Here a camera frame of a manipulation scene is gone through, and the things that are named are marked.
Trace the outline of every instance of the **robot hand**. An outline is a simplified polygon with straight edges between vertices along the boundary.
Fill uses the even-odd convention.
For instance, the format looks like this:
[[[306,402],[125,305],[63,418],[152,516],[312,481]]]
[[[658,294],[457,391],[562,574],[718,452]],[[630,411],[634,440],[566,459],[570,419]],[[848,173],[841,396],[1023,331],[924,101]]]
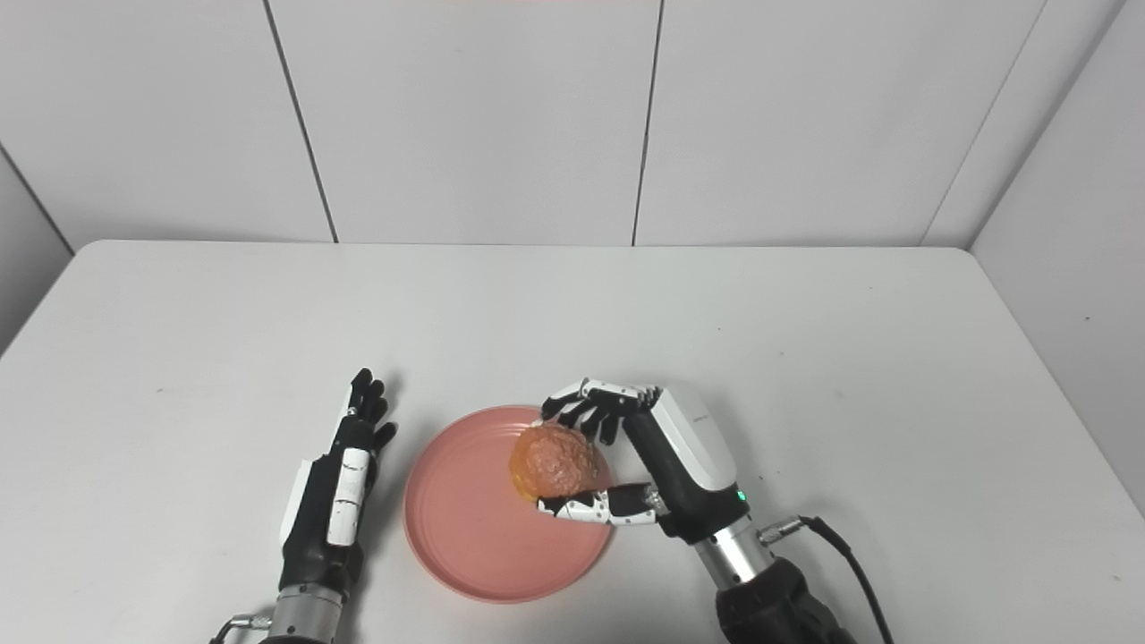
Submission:
[[[283,573],[273,643],[333,639],[342,605],[362,572],[358,523],[378,478],[378,456],[397,431],[379,427],[385,385],[362,369],[350,383],[330,451],[303,463],[283,519]]]
[[[733,644],[854,644],[811,595],[793,564],[765,544],[797,526],[755,528],[735,462],[711,414],[686,387],[618,386],[585,378],[553,394],[542,421],[611,445],[623,429],[655,485],[622,485],[570,497],[540,498],[555,517],[629,525],[658,520],[692,545],[712,581],[720,628]]]
[[[590,442],[599,438],[602,445],[611,445],[623,429],[654,482],[540,498],[540,511],[613,525],[658,521],[665,534],[689,544],[709,540],[748,515],[732,454],[703,402],[686,387],[585,378],[550,396],[540,417],[579,430]]]

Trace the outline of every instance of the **black robotic finger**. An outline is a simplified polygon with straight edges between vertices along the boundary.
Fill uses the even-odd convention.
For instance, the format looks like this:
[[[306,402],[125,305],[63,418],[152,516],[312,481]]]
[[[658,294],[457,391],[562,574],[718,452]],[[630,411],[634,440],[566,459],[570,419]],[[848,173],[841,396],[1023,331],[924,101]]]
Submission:
[[[587,400],[582,400],[581,402],[572,406],[571,409],[559,414],[556,416],[556,424],[564,425],[568,429],[575,429],[577,421],[581,421],[581,416],[590,413],[594,405]]]
[[[656,406],[660,394],[664,393],[663,387],[652,387],[640,396],[640,411],[647,411]]]
[[[386,423],[385,425],[378,427],[377,432],[373,432],[373,454],[377,456],[381,453],[381,448],[386,447],[394,435],[397,433],[397,425],[394,423]]]
[[[603,409],[599,407],[593,408],[589,414],[581,421],[581,433],[584,434],[585,440],[590,443],[597,440],[597,432],[600,431],[600,422],[607,416]]]
[[[540,405],[540,419],[550,421],[553,416],[561,413],[569,403],[576,402],[581,399],[579,392],[572,392],[568,395],[553,396]]]
[[[600,422],[600,443],[613,445],[616,442],[616,434],[621,430],[621,417],[609,415]]]
[[[598,388],[590,391],[586,398],[613,415],[626,416],[650,409],[660,392],[641,387],[624,387],[619,392]]]
[[[370,383],[370,387],[366,390],[364,400],[362,401],[362,408],[358,409],[360,418],[372,424],[378,424],[381,421],[381,417],[386,415],[386,410],[389,409],[389,403],[386,402],[385,398],[381,398],[385,391],[386,385],[381,380]]]
[[[357,376],[354,376],[354,379],[350,380],[350,407],[361,409],[362,400],[365,396],[365,391],[370,388],[371,382],[373,382],[373,374],[369,369],[362,369]]]

